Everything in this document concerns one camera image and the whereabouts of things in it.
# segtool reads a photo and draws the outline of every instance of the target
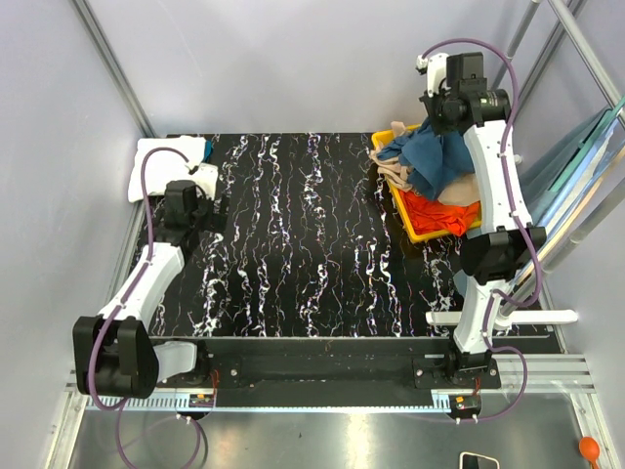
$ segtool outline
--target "blue cloth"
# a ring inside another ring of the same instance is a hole
[[[395,156],[400,164],[414,168],[408,183],[427,200],[437,200],[449,183],[476,172],[460,133],[435,135],[430,119],[414,132],[394,139],[378,154],[382,161]]]
[[[212,152],[213,144],[211,144],[211,142],[207,140],[206,144],[204,145],[204,159],[202,159],[202,163],[208,163]]]

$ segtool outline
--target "metal floor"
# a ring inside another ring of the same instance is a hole
[[[484,397],[483,415],[507,404]],[[169,414],[128,411],[122,441],[129,442]],[[116,412],[85,412],[70,465],[73,469],[122,469],[115,450]],[[478,426],[431,423],[400,414],[219,413],[201,420],[209,444],[194,468],[401,469],[458,467],[461,451],[497,458],[502,469],[586,469],[577,452],[581,437],[566,395],[526,395],[511,414]],[[127,449],[140,468],[181,467],[195,435],[169,421]]]

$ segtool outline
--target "black marble table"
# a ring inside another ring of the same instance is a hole
[[[367,157],[370,134],[206,137],[228,228],[203,235],[151,335],[447,333],[425,313],[462,308],[452,280],[461,241],[410,243]]]

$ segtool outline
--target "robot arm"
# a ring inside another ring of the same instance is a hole
[[[500,154],[510,102],[505,90],[488,90],[482,54],[437,54],[427,60],[420,57],[417,69],[427,72],[428,89],[421,101],[434,132],[458,131],[463,135],[478,179],[482,222],[478,231],[469,233],[461,248],[461,266],[468,276],[467,294],[445,357],[448,378],[465,382],[465,378],[475,378],[490,364],[491,353],[483,334],[492,343],[492,328],[501,302],[494,295],[495,314],[489,316],[484,328],[492,291],[508,292],[516,271],[529,260],[515,218],[527,229],[536,249],[545,242],[546,234],[544,228],[532,226],[523,203],[511,138],[505,151],[508,157]],[[516,203],[514,212],[508,190]]]
[[[199,244],[199,232],[221,233],[226,225],[228,200],[214,213],[213,200],[198,195],[193,181],[173,181],[164,194],[164,214],[154,229],[149,247],[110,302],[95,317],[79,318],[73,328],[76,380],[89,394],[89,359],[106,320],[115,315],[98,350],[95,382],[98,393],[115,397],[148,397],[156,383],[195,367],[195,344],[170,341],[152,346],[147,335],[161,298],[182,271]]]

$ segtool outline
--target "beige cloth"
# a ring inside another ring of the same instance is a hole
[[[395,137],[399,137],[406,132],[406,126],[403,122],[391,122],[391,129],[393,129]],[[412,167],[399,164],[399,156],[380,161],[378,153],[381,149],[382,146],[379,146],[369,152],[369,158],[378,165],[378,174],[386,176],[389,184],[393,184],[401,191],[414,191],[412,185],[408,183],[408,176],[412,172]],[[440,193],[438,201],[444,205],[457,205],[460,207],[467,207],[479,201],[478,179],[476,175],[469,173],[456,179]]]

